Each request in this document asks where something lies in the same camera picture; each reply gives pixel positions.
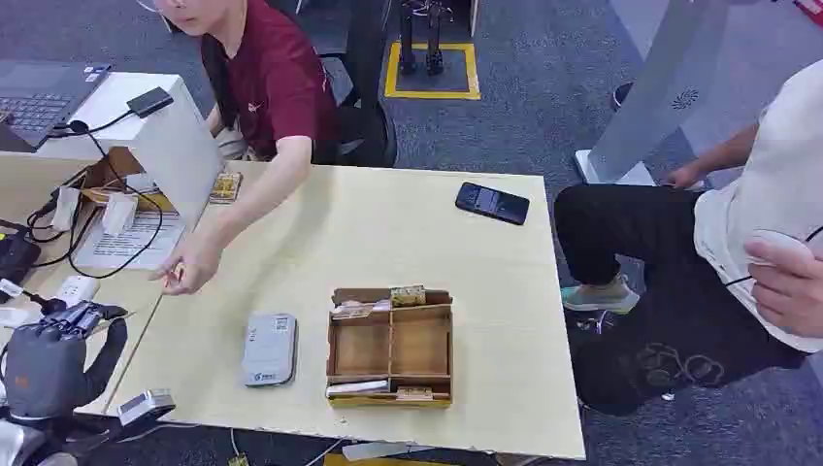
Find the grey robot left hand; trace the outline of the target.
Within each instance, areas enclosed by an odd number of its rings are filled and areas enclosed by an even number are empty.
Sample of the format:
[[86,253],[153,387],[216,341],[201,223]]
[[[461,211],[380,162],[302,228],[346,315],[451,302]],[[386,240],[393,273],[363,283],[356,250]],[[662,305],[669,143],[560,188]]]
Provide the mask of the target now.
[[[70,416],[97,399],[128,339],[127,311],[119,306],[81,301],[65,307],[56,299],[51,303],[56,306],[53,312],[16,329],[1,351],[1,382],[13,418]],[[104,345],[86,366],[86,340],[103,320],[109,323]]]

